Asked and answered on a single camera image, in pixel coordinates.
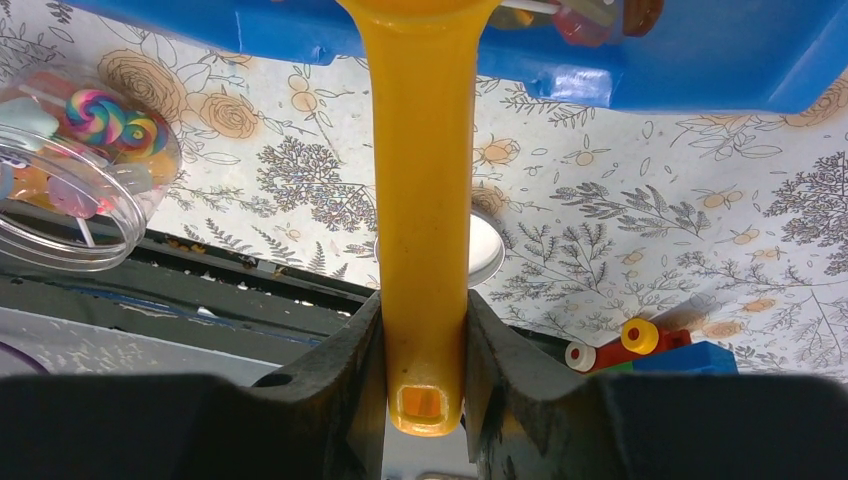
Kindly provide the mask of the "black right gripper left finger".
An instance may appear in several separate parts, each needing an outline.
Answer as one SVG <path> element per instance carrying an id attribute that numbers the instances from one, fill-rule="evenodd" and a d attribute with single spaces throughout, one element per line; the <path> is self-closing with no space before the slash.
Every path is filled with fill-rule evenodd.
<path id="1" fill-rule="evenodd" d="M 270 403 L 272 461 L 288 479 L 378 479 L 386 424 L 381 297 L 251 388 Z"/>

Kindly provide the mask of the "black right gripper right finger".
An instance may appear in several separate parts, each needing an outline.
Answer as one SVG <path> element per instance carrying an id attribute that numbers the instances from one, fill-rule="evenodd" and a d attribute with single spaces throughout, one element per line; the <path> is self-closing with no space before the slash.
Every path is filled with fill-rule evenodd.
<path id="1" fill-rule="evenodd" d="M 468 454 L 479 478 L 609 478 L 601 389 L 505 325 L 476 291 L 465 370 Z"/>

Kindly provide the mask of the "white round jar lid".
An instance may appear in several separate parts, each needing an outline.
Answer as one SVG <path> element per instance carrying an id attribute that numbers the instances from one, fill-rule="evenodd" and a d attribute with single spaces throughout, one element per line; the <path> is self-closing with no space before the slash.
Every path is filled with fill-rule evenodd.
<path id="1" fill-rule="evenodd" d="M 405 216 L 398 225 L 378 222 L 374 257 L 389 284 L 401 277 L 402 286 L 422 292 L 473 288 L 501 269 L 506 247 L 494 219 L 476 207 L 448 213 L 430 207 Z M 459 225 L 465 235 L 459 235 Z"/>

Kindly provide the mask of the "clear glass jar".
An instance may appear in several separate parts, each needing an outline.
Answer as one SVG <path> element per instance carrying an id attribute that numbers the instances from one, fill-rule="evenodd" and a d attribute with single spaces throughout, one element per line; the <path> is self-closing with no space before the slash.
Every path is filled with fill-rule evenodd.
<path id="1" fill-rule="evenodd" d="M 67 65 L 1 86 L 1 251 L 94 272 L 124 261 L 181 169 L 163 107 Z"/>

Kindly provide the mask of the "blue plastic candy bin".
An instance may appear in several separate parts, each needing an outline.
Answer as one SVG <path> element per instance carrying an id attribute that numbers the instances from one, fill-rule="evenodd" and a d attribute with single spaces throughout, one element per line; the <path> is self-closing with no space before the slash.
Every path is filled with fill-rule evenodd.
<path id="1" fill-rule="evenodd" d="M 83 10 L 248 55 L 328 65 L 360 57 L 334 1 L 84 1 Z M 843 1 L 668 1 L 642 37 L 569 45 L 553 26 L 484 30 L 481 75 L 538 98 L 619 111 L 797 113 L 847 67 Z"/>

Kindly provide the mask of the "yellow plastic scoop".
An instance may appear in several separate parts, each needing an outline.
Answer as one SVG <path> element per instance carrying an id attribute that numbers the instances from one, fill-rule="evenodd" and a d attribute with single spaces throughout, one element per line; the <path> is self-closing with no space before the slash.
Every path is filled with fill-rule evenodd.
<path id="1" fill-rule="evenodd" d="M 373 96 L 389 417 L 439 437 L 465 379 L 479 40 L 492 1 L 348 1 Z"/>

